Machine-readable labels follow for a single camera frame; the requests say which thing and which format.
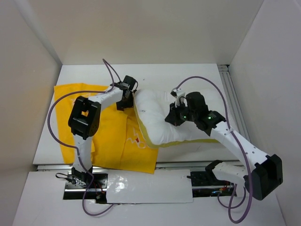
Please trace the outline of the white pillow with yellow edge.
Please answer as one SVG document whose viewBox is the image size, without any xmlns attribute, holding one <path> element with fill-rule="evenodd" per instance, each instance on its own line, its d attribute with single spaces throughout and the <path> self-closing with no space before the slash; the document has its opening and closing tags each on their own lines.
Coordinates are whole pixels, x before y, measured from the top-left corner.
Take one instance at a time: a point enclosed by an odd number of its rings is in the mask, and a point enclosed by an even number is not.
<svg viewBox="0 0 301 226">
<path fill-rule="evenodd" d="M 200 92 L 141 89 L 134 95 L 134 110 L 149 147 L 182 143 L 214 143 L 211 132 L 226 119 L 208 108 Z"/>
</svg>

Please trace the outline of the yellow pillowcase with white print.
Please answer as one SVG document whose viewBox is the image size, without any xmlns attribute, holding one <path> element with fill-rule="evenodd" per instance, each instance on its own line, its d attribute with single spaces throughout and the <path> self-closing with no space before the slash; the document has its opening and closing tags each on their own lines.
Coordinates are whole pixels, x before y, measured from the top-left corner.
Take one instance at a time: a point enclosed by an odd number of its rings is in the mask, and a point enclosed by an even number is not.
<svg viewBox="0 0 301 226">
<path fill-rule="evenodd" d="M 73 92 L 55 106 L 59 140 L 74 145 L 68 119 L 78 96 L 90 97 L 106 86 L 72 83 L 54 87 L 54 100 Z M 97 167 L 154 173 L 158 150 L 147 146 L 133 108 L 117 110 L 112 104 L 101 112 L 100 126 L 92 140 L 91 160 Z"/>
</svg>

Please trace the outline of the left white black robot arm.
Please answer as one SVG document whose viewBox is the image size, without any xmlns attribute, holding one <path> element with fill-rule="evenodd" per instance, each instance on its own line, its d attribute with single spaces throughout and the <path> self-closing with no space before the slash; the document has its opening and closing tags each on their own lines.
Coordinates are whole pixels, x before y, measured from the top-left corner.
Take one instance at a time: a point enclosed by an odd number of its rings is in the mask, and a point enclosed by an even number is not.
<svg viewBox="0 0 301 226">
<path fill-rule="evenodd" d="M 116 104 L 117 109 L 121 111 L 133 107 L 136 86 L 137 80 L 126 75 L 123 81 L 112 83 L 105 91 L 97 92 L 91 97 L 76 98 L 68 126 L 71 128 L 76 147 L 71 175 L 81 187 L 89 187 L 94 180 L 91 161 L 92 138 L 99 129 L 101 112 L 112 104 Z"/>
</svg>

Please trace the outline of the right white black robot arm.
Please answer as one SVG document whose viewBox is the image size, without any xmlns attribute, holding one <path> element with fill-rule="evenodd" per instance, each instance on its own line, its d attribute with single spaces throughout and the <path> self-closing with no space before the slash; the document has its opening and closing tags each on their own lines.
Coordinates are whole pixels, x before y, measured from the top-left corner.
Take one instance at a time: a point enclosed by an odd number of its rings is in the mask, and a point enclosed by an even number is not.
<svg viewBox="0 0 301 226">
<path fill-rule="evenodd" d="M 206 167 L 205 179 L 209 184 L 215 185 L 220 180 L 241 184 L 253 198 L 261 201 L 283 183 L 281 158 L 276 154 L 270 156 L 252 145 L 219 112 L 209 110 L 200 92 L 185 94 L 174 89 L 171 95 L 175 101 L 170 104 L 166 122 L 174 126 L 193 122 L 243 164 L 243 167 L 237 167 L 215 160 Z"/>
</svg>

